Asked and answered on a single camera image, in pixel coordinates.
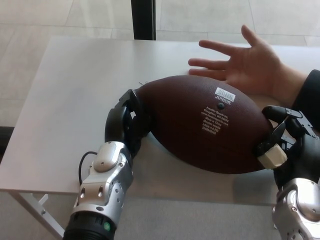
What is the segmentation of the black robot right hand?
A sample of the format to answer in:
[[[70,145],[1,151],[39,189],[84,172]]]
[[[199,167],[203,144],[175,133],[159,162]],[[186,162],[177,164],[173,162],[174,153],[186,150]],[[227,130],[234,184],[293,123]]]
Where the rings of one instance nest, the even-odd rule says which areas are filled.
[[[317,183],[320,179],[320,137],[302,111],[269,105],[262,114],[278,123],[267,139],[255,149],[265,169],[273,170],[274,180],[281,189],[297,178]]]

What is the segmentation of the bare person hand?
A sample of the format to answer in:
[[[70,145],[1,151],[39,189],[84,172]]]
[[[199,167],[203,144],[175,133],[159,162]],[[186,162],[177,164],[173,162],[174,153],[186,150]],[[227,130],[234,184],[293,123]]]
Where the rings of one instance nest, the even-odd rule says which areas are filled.
[[[273,49],[246,25],[241,26],[241,34],[250,47],[200,40],[200,47],[229,56],[229,60],[191,58],[188,73],[222,81],[246,94],[270,96],[275,74],[282,68],[281,61]]]

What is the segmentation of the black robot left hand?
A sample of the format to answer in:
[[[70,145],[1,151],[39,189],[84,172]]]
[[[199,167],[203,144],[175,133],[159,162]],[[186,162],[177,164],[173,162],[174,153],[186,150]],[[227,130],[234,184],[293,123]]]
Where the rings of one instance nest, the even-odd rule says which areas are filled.
[[[105,142],[121,142],[134,158],[142,144],[142,138],[151,131],[152,118],[145,111],[136,91],[129,89],[107,116],[104,130]]]

